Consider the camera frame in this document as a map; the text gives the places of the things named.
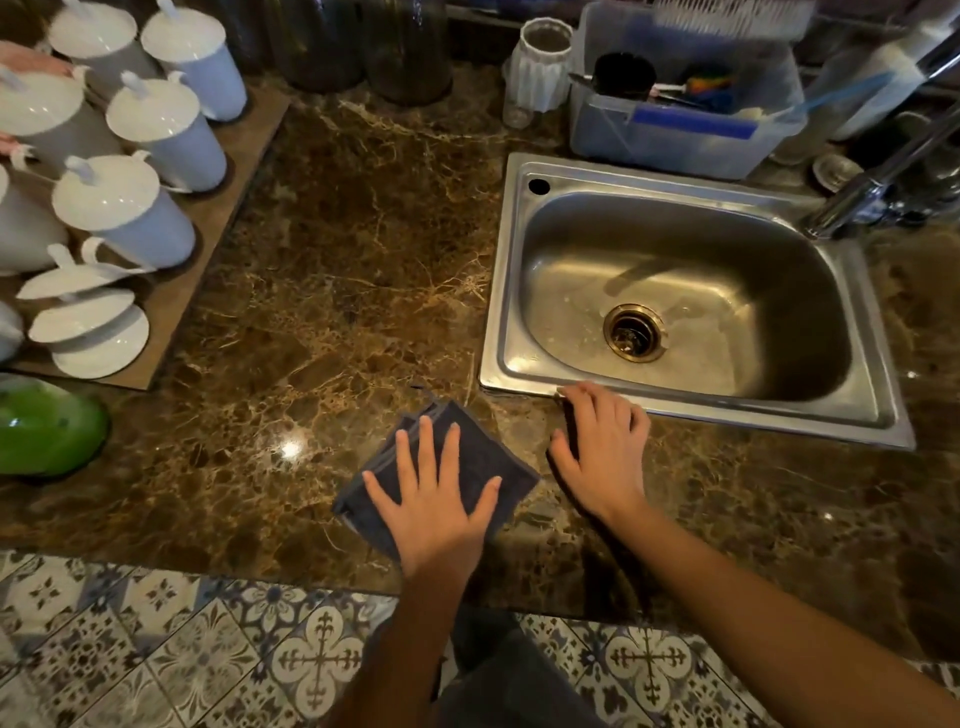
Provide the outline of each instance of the brown marble countertop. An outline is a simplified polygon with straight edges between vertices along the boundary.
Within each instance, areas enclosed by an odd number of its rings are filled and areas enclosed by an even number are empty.
[[[363,89],[296,100],[150,393],[106,402],[98,460],[0,481],[0,547],[395,592],[398,573],[330,514],[338,488],[422,404],[468,404],[543,481],[469,598],[684,626],[613,557],[544,458],[552,400],[478,391],[507,155],[563,153],[562,116],[499,122],[495,67],[395,109]],[[650,499],[787,591],[900,654],[960,659],[960,235],[884,232],[876,290],[919,448],[655,418]]]

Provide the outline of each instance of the dish towel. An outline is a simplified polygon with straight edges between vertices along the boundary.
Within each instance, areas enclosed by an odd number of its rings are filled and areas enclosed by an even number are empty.
[[[473,513],[487,481],[495,475],[503,478],[496,509],[487,528],[488,541],[510,520],[517,505],[540,482],[540,476],[535,470],[494,440],[480,423],[455,401],[434,400],[417,415],[404,415],[377,453],[341,490],[333,502],[335,514],[363,536],[367,543],[394,561],[399,560],[394,537],[377,513],[370,496],[367,495],[361,473],[373,472],[387,495],[400,503],[400,482],[396,476],[395,437],[399,430],[407,430],[410,436],[410,453],[416,467],[422,415],[428,416],[433,421],[434,449],[437,452],[438,461],[444,448],[446,432],[454,423],[460,426],[460,496],[464,503],[464,510],[468,514]]]

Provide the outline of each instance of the glass jar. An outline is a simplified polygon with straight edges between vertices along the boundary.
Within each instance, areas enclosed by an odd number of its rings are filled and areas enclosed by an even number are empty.
[[[290,85],[342,91],[363,79],[352,0],[264,0],[274,61]]]
[[[436,101],[453,78],[444,0],[361,0],[363,62],[373,91],[395,104]]]

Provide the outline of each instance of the finger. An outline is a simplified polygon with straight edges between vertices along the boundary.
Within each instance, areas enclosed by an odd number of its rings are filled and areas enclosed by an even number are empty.
[[[460,491],[460,426],[454,423],[446,432],[440,456],[440,487]]]
[[[493,511],[496,510],[496,502],[500,497],[500,483],[502,482],[503,478],[499,475],[488,480],[487,485],[483,487],[483,493],[480,494],[480,499],[477,501],[477,507],[470,514],[470,525],[478,533],[487,532],[487,527],[493,518]]]
[[[606,387],[601,387],[594,381],[578,381],[577,386],[593,398],[598,423],[610,421],[616,417],[613,392]]]
[[[420,418],[420,489],[437,489],[437,455],[433,450],[433,421]]]
[[[383,519],[389,528],[396,509],[399,508],[399,506],[396,505],[394,500],[380,487],[376,475],[370,471],[363,472],[363,484],[367,486],[367,495],[369,495],[370,500],[373,501],[376,512],[380,514],[380,518]]]
[[[630,403],[622,397],[613,398],[613,414],[616,417],[617,426],[625,430],[630,429]]]
[[[577,423],[577,431],[584,434],[594,429],[597,413],[590,395],[576,386],[561,387],[558,391],[573,405],[573,419]]]
[[[400,481],[400,501],[406,503],[417,494],[417,471],[410,457],[410,435],[405,429],[396,434],[396,477]]]
[[[580,475],[580,463],[570,452],[570,444],[566,441],[566,436],[558,429],[553,431],[549,450],[557,470],[560,471],[560,477],[569,485],[572,480]]]
[[[630,433],[642,446],[646,445],[647,438],[650,436],[650,416],[639,404],[632,406],[630,412],[634,419],[630,426]]]

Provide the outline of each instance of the stainless steel sink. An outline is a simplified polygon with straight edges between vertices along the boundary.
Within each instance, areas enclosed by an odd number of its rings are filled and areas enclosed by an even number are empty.
[[[511,155],[480,383],[913,448],[866,264],[818,198]]]

